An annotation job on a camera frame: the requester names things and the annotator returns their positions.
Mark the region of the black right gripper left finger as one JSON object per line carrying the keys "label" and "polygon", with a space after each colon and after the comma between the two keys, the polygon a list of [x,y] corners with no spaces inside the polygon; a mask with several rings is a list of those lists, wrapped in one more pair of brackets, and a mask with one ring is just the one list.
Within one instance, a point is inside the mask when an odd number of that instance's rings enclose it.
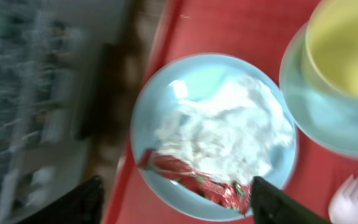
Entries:
{"label": "black right gripper left finger", "polygon": [[100,224],[103,181],[96,175],[19,224]]}

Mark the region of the yellow plastic cup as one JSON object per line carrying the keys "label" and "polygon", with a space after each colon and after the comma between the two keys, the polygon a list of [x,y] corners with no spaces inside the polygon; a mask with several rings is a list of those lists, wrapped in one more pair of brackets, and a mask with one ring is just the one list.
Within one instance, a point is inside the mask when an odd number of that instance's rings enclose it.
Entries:
{"label": "yellow plastic cup", "polygon": [[301,72],[314,89],[358,100],[358,0],[324,0],[305,29]]}

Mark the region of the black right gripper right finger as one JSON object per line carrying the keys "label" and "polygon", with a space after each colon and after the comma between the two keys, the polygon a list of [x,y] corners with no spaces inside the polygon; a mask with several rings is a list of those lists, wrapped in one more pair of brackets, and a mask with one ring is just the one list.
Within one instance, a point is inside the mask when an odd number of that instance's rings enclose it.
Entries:
{"label": "black right gripper right finger", "polygon": [[255,224],[331,224],[262,177],[254,177],[250,207]]}

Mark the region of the red snack wrapper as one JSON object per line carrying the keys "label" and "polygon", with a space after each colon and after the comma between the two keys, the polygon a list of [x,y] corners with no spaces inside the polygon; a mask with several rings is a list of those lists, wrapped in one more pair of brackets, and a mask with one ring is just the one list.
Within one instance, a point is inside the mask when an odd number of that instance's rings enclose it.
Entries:
{"label": "red snack wrapper", "polygon": [[251,185],[236,181],[229,183],[213,180],[212,175],[197,171],[186,162],[172,155],[163,155],[147,149],[138,160],[137,166],[172,180],[199,196],[245,215],[250,204]]}

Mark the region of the white paper napkin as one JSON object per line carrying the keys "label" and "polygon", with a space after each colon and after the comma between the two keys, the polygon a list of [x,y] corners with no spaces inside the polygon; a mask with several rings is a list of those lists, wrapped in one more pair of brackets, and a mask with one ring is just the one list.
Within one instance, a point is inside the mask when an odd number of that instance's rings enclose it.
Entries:
{"label": "white paper napkin", "polygon": [[240,75],[208,100],[182,100],[156,135],[159,154],[176,157],[216,182],[246,185],[273,169],[270,150],[291,145],[294,130],[271,89]]}

